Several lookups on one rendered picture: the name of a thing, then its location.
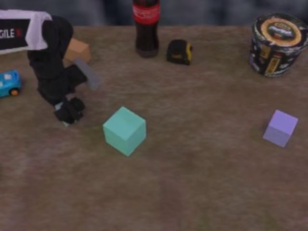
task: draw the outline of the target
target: lavender cube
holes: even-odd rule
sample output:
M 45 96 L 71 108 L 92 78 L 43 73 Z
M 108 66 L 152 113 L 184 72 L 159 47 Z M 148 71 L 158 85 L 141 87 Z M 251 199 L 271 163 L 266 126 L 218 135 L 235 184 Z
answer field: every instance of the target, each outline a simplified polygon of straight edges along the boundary
M 290 139 L 297 122 L 297 118 L 276 110 L 263 138 L 284 148 Z

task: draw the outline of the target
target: cola bottle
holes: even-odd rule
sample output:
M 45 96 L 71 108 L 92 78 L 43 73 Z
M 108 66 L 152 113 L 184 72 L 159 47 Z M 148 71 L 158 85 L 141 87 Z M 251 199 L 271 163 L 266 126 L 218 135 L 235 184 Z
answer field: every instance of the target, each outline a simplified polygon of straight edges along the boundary
M 133 15 L 137 32 L 136 52 L 143 58 L 156 56 L 159 49 L 160 0 L 133 0 Z

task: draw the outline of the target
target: green cube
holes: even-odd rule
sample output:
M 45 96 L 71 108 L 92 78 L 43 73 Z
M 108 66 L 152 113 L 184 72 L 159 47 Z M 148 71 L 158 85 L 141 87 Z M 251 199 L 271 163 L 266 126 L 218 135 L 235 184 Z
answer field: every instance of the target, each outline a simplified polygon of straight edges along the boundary
M 103 132 L 108 144 L 130 156 L 146 138 L 146 123 L 140 116 L 121 107 L 103 124 Z

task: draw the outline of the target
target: table top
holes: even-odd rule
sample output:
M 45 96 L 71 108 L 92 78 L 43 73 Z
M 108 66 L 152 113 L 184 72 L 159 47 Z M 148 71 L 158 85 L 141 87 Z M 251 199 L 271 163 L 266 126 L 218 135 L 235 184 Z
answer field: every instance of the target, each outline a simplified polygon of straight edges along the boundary
M 247 64 L 248 27 L 160 27 L 160 53 L 134 51 L 134 27 L 76 27 L 102 85 L 77 96 L 85 116 L 66 128 L 37 93 L 25 52 L 19 96 L 0 99 L 2 231 L 308 230 L 308 54 L 277 79 Z M 192 65 L 165 61 L 168 43 L 193 46 Z M 147 121 L 125 157 L 102 124 L 121 106 Z M 285 148 L 262 139 L 278 109 L 298 118 Z

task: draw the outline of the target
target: instant noodle cup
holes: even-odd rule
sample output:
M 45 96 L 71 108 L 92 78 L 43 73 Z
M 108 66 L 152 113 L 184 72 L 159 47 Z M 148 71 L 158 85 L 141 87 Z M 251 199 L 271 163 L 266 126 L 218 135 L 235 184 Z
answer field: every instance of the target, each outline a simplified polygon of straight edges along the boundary
M 308 27 L 284 13 L 270 13 L 252 25 L 249 64 L 266 77 L 283 75 L 308 44 Z

